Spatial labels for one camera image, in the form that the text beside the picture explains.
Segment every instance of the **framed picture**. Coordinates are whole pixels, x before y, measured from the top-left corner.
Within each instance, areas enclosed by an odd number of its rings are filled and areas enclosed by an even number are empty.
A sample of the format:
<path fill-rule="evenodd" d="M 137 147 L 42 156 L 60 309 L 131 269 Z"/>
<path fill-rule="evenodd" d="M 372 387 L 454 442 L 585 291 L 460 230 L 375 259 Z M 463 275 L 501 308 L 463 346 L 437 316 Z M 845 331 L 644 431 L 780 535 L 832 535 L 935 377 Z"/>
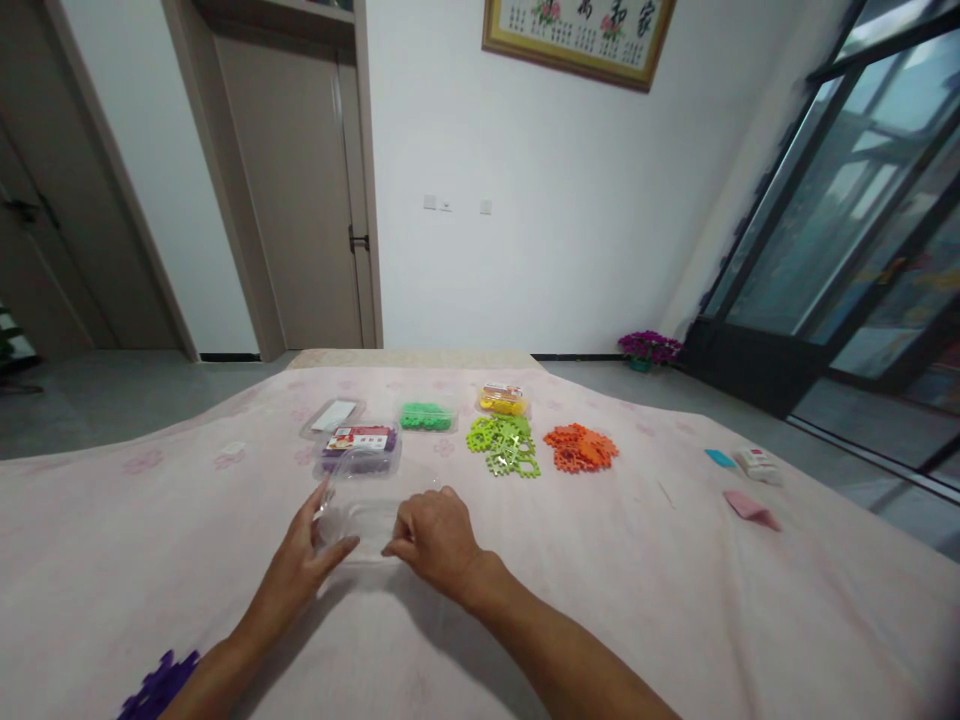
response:
<path fill-rule="evenodd" d="M 483 49 L 650 92 L 675 0 L 486 0 Z"/>

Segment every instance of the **potted plant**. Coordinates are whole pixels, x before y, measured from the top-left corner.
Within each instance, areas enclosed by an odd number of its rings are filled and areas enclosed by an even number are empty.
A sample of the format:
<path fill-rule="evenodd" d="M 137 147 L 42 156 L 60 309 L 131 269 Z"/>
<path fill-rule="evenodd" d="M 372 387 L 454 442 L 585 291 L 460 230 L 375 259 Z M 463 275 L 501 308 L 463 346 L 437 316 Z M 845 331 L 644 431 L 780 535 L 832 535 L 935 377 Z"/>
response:
<path fill-rule="evenodd" d="M 668 365 L 677 359 L 683 343 L 664 337 L 653 330 L 624 335 L 618 341 L 630 367 L 637 372 L 650 372 L 654 365 Z"/>

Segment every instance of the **person's right hand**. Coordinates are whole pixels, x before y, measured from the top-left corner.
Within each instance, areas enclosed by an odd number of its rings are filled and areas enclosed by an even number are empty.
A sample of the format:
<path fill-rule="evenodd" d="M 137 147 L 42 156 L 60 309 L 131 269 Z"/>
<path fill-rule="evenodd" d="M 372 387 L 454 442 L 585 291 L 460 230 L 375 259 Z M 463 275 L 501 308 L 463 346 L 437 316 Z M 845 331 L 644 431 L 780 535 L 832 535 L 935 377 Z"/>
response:
<path fill-rule="evenodd" d="M 484 553 L 473 537 L 467 506 L 444 486 L 401 503 L 393 540 L 382 554 L 400 558 L 436 590 L 463 604 Z"/>

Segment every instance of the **blue card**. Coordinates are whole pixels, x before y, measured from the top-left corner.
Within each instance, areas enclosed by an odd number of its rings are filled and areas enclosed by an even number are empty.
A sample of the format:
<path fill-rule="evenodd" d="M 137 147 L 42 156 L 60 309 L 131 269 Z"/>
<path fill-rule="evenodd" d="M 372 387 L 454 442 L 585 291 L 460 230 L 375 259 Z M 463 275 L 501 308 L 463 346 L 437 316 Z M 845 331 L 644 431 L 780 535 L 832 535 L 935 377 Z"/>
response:
<path fill-rule="evenodd" d="M 704 452 L 710 456 L 710 459 L 713 460 L 720 467 L 736 467 L 737 464 L 731 460 L 729 457 L 724 455 L 719 450 L 704 450 Z"/>

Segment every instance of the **door handle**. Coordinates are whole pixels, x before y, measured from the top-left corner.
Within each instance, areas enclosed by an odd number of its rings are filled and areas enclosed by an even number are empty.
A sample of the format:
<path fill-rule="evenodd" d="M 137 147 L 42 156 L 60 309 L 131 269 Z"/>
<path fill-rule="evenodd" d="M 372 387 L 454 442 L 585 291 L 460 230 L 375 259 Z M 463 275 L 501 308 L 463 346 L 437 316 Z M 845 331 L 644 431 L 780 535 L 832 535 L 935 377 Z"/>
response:
<path fill-rule="evenodd" d="M 33 225 L 37 221 L 37 213 L 40 211 L 39 205 L 24 202 L 23 200 L 8 200 L 3 206 L 13 213 L 16 213 L 24 225 Z"/>
<path fill-rule="evenodd" d="M 353 253 L 354 255 L 357 254 L 357 243 L 362 243 L 364 249 L 367 252 L 370 252 L 370 236 L 369 235 L 363 235 L 361 237 L 355 236 L 353 234 L 353 225 L 350 225 L 349 230 L 347 230 L 347 237 L 349 238 L 349 242 L 350 242 L 350 252 Z"/>
<path fill-rule="evenodd" d="M 887 265 L 886 269 L 877 277 L 877 285 L 889 285 L 890 281 L 893 279 L 893 276 L 897 274 L 897 270 L 902 268 L 906 262 L 907 257 L 905 255 L 901 255 L 892 263 Z"/>

